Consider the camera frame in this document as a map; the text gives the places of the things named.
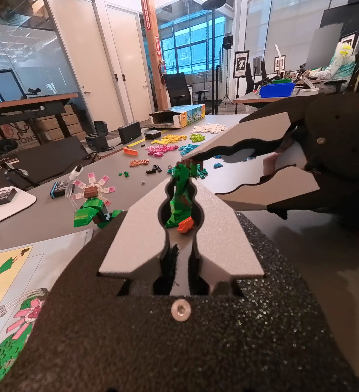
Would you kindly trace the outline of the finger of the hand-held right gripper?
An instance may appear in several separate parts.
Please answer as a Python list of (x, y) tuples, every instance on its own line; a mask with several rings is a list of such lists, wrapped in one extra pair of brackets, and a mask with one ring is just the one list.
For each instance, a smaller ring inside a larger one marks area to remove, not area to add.
[(255, 156), (271, 153), (282, 144), (291, 125), (287, 112), (240, 122), (192, 150), (181, 161), (206, 161), (245, 150)]
[(305, 171), (307, 159), (298, 142), (282, 152), (234, 164), (233, 177), (213, 193), (236, 210), (266, 210), (272, 204), (319, 191), (314, 174)]

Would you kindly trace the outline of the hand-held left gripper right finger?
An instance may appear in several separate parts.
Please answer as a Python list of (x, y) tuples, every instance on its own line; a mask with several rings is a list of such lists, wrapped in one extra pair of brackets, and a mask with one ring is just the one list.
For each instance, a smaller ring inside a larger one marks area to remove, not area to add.
[(193, 206), (200, 213), (200, 223), (193, 240), (200, 260), (196, 273), (213, 291), (220, 282), (229, 284), (246, 278), (265, 275), (236, 213), (224, 201), (191, 179)]

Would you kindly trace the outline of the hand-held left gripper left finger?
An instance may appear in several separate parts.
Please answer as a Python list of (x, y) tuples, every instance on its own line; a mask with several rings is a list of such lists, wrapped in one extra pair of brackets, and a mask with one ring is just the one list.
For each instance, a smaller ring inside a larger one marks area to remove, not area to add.
[(127, 211), (99, 268), (102, 276), (127, 280), (157, 280), (169, 248), (161, 207), (168, 199), (171, 178), (165, 179)]

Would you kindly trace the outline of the green lego plant model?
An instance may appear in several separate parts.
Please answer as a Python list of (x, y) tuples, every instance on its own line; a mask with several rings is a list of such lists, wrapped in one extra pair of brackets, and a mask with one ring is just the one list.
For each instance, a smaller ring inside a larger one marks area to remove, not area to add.
[(171, 216), (165, 223), (167, 228), (177, 228), (181, 234), (189, 232), (194, 225), (191, 217), (192, 201), (188, 193), (190, 171), (182, 164), (176, 165), (177, 169), (172, 176), (174, 180), (174, 194), (170, 201)]

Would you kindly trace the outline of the green lego stem brown tip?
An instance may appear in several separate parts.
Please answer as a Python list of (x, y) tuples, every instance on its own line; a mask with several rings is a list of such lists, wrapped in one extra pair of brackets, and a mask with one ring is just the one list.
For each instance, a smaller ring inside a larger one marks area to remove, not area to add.
[(178, 161), (177, 165), (179, 165), (179, 164), (182, 164), (183, 166), (185, 166), (190, 171), (190, 174), (192, 173), (193, 175), (196, 174), (195, 172), (197, 172), (197, 164), (200, 164), (201, 168), (203, 168), (203, 167), (205, 168), (203, 161), (194, 160), (194, 159), (184, 159), (184, 160)]

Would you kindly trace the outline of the pile of white lego pieces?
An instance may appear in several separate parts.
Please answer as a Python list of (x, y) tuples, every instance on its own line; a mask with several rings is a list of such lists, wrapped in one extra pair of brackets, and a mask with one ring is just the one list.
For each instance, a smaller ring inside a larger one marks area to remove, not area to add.
[(205, 125), (196, 125), (192, 129), (192, 134), (220, 134), (225, 131), (227, 128), (222, 124), (205, 124)]

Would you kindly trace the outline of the pile of blue lego bricks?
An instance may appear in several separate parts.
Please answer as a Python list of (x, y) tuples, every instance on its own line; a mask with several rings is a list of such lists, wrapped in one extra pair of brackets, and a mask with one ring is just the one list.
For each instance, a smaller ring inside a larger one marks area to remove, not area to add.
[(214, 156), (214, 158), (217, 160), (217, 162), (213, 165), (214, 169), (223, 167), (222, 162), (226, 162), (230, 164), (230, 163), (238, 163), (238, 162), (247, 162), (255, 159), (255, 157), (250, 156), (242, 160), (238, 160), (234, 156), (221, 156), (221, 155), (216, 155)]

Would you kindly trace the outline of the pink lego flower plant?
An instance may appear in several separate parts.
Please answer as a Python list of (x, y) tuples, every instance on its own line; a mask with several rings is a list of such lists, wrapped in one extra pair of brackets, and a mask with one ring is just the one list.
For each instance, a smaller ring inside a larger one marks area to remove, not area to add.
[(76, 180), (74, 194), (79, 208), (74, 213), (74, 228), (91, 223), (104, 228), (122, 212), (121, 209), (112, 212), (108, 210), (112, 202), (107, 195), (115, 192), (115, 187), (108, 186), (109, 179), (109, 176), (104, 175), (97, 180), (94, 173), (89, 173), (87, 183)]

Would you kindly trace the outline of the lego set box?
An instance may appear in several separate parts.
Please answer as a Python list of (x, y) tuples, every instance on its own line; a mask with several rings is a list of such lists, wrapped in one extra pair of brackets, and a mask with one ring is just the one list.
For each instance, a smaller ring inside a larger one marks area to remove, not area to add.
[(152, 128), (183, 128), (205, 117), (205, 105), (179, 105), (149, 115)]

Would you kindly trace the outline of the pile of teal lego pieces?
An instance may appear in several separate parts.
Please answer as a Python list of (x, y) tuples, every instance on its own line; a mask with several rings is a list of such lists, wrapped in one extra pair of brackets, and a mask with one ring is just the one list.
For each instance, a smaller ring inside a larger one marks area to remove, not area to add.
[[(172, 166), (168, 166), (168, 169), (167, 169), (167, 174), (170, 174), (170, 175), (174, 175), (174, 172), (175, 172), (175, 170), (177, 169), (177, 167), (172, 167)], [(190, 176), (191, 177), (194, 177), (194, 178), (200, 178), (200, 179), (205, 179), (205, 177), (208, 175), (208, 172), (207, 172), (207, 170), (203, 167), (203, 168), (201, 168), (201, 165), (200, 164), (197, 164), (197, 172), (195, 172), (196, 174), (190, 174)]]

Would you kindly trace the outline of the pile of turquoise lego bricks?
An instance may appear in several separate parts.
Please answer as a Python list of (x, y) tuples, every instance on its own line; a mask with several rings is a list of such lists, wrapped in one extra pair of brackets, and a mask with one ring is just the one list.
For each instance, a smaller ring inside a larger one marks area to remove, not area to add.
[(187, 144), (183, 145), (178, 148), (178, 151), (180, 152), (181, 156), (185, 156), (188, 153), (192, 152), (195, 148), (199, 147), (202, 144)]

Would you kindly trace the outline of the pile of yellow lego bricks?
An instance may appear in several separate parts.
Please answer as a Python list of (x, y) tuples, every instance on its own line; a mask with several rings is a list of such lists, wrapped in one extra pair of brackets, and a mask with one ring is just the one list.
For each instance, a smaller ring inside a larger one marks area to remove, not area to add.
[(161, 140), (153, 140), (151, 142), (151, 145), (154, 145), (154, 144), (157, 144), (157, 145), (177, 144), (179, 141), (183, 141), (186, 139), (187, 139), (186, 135), (167, 134), (167, 135), (164, 135)]

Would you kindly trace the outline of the pile of pink lego bricks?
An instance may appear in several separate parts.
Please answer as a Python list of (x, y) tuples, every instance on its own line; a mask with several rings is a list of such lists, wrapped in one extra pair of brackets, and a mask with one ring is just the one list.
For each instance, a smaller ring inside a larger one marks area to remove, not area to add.
[(170, 151), (178, 150), (178, 145), (169, 144), (169, 145), (152, 145), (145, 148), (148, 152), (148, 156), (154, 156), (157, 158), (163, 157), (163, 155)]

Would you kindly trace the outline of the lego instruction booklet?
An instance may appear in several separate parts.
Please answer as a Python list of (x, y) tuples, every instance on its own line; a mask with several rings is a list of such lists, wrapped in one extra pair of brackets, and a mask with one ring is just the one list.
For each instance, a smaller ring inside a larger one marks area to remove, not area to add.
[(0, 251), (0, 381), (28, 341), (49, 291), (93, 232)]

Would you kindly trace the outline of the wooden top office desk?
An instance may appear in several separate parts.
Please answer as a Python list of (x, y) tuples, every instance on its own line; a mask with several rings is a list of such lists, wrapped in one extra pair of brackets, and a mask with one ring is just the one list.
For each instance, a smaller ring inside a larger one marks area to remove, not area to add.
[(77, 92), (60, 95), (36, 96), (23, 100), (0, 102), (0, 126), (18, 123), (20, 121), (29, 125), (39, 144), (46, 144), (39, 136), (33, 120), (55, 116), (64, 138), (70, 138), (71, 133), (65, 124), (62, 114), (65, 113), (65, 104), (71, 99), (78, 98)]
[[(267, 84), (271, 83), (286, 83), (292, 82), (295, 83), (295, 88), (290, 97), (286, 98), (261, 98), (260, 97), (260, 88)], [(342, 90), (342, 86), (347, 84), (346, 80), (335, 80), (335, 81), (321, 81), (317, 78), (302, 78), (299, 81), (283, 81), (283, 80), (274, 80), (274, 81), (266, 81), (262, 83), (256, 90), (250, 92), (249, 94), (245, 94), (244, 96), (238, 97), (234, 100), (235, 104), (243, 104), (251, 107), (255, 107), (256, 109), (261, 109), (263, 107), (272, 106), (272, 109), (289, 109), (289, 110), (300, 110), (306, 109), (313, 101), (317, 100), (317, 98), (324, 97), (323, 92), (321, 91), (322, 87), (331, 87), (332, 93), (340, 93)]]

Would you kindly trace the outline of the blue plastic bin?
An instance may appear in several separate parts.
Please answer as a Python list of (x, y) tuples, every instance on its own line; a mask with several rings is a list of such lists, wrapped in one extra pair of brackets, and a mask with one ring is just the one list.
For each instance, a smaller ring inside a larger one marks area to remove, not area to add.
[(286, 98), (290, 97), (294, 91), (295, 83), (272, 83), (260, 88), (261, 98)]

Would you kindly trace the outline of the fiducial marker board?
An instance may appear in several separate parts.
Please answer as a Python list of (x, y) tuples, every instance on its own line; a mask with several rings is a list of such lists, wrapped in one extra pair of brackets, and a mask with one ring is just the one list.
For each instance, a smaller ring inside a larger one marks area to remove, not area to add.
[(233, 79), (235, 79), (236, 85), (238, 80), (246, 77), (246, 69), (249, 63), (249, 50), (235, 51), (234, 54), (234, 66), (233, 66)]
[(355, 44), (357, 41), (357, 35), (358, 35), (358, 32), (355, 31), (351, 34), (348, 34), (348, 35), (342, 37), (339, 42), (342, 43), (343, 45), (350, 46), (352, 48), (352, 50), (354, 50)]
[(274, 43), (277, 57), (274, 58), (274, 72), (281, 74), (285, 71), (286, 55), (282, 55), (277, 44)]

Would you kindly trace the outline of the white connector with clear rods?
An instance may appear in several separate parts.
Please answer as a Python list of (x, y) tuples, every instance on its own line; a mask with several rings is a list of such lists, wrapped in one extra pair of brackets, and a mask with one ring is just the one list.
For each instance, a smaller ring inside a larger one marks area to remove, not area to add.
[(65, 197), (68, 200), (68, 202), (70, 203), (72, 211), (74, 213), (79, 208), (79, 205), (75, 201), (75, 194), (74, 194), (75, 182), (76, 182), (76, 180), (78, 180), (78, 177), (81, 174), (82, 170), (83, 170), (83, 166), (82, 165), (77, 165), (72, 170), (72, 172), (69, 174), (68, 184), (67, 184), (66, 189), (65, 189)]

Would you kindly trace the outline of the black speaker on tripod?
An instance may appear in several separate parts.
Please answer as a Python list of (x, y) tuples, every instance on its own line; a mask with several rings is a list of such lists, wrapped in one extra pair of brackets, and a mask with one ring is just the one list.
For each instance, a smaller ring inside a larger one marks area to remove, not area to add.
[(225, 36), (223, 38), (223, 48), (226, 50), (226, 83), (225, 83), (225, 95), (222, 100), (222, 103), (224, 103), (224, 105), (223, 105), (224, 109), (227, 107), (227, 101), (232, 103), (232, 101), (230, 100), (230, 98), (228, 96), (228, 92), (229, 92), (228, 77), (229, 77), (229, 71), (230, 71), (229, 70), (230, 51), (233, 46), (233, 42), (234, 42), (233, 36), (231, 34), (225, 34)]

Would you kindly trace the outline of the black charging case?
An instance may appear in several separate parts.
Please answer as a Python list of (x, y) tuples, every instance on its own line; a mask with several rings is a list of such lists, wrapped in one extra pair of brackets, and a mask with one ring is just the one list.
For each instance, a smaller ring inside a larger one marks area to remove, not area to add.
[(85, 141), (90, 150), (99, 152), (107, 149), (108, 126), (104, 121), (94, 121), (95, 132), (86, 135)]

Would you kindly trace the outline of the black power station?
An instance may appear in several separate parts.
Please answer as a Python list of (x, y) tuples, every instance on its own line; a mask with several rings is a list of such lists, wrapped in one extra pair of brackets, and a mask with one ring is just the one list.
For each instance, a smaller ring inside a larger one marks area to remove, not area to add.
[(118, 127), (118, 134), (123, 145), (141, 136), (141, 125), (139, 121), (133, 121)]

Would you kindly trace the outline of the black chair backrest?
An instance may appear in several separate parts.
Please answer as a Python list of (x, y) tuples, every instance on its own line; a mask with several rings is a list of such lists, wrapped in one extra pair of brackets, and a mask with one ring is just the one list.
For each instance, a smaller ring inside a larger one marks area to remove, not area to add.
[(2, 163), (10, 163), (16, 169), (29, 173), (34, 183), (43, 184), (69, 174), (78, 164), (87, 166), (94, 162), (81, 141), (76, 137), (52, 141), (31, 149), (11, 151), (0, 157), (0, 188), (10, 186)]

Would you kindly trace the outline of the wooden pillar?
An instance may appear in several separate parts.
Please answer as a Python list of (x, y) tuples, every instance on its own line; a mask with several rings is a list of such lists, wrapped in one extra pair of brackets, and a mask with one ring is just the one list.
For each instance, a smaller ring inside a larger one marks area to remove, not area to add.
[(164, 65), (164, 62), (162, 59), (154, 1), (142, 0), (141, 8), (143, 12), (144, 26), (146, 29), (147, 45), (151, 62), (157, 106), (158, 110), (164, 110), (168, 108), (167, 90), (162, 73), (162, 66)]

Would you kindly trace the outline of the cardboard box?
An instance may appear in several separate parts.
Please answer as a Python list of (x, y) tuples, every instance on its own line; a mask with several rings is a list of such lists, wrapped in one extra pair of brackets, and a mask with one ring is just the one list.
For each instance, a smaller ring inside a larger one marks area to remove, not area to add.
[[(65, 105), (65, 113), (61, 116), (67, 126), (71, 136), (77, 136), (80, 141), (85, 139), (86, 132), (79, 122), (76, 105)], [(17, 123), (0, 125), (0, 131), (6, 139), (15, 139), (18, 150), (30, 149), (39, 146), (39, 141), (34, 134), (34, 130), (43, 141), (58, 141), (64, 139), (62, 130), (59, 127), (55, 116), (46, 116), (33, 120), (33, 129), (24, 121)]]

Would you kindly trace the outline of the white double door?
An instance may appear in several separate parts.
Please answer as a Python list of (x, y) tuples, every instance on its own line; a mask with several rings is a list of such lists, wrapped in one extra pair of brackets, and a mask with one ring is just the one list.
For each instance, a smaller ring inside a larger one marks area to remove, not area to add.
[(91, 123), (116, 130), (154, 111), (140, 1), (45, 1)]

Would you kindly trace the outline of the open laptop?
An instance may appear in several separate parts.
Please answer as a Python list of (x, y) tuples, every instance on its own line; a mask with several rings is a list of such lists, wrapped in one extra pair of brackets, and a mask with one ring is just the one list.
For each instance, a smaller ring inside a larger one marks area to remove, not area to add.
[(12, 69), (0, 70), (0, 100), (16, 101), (25, 98), (25, 92)]

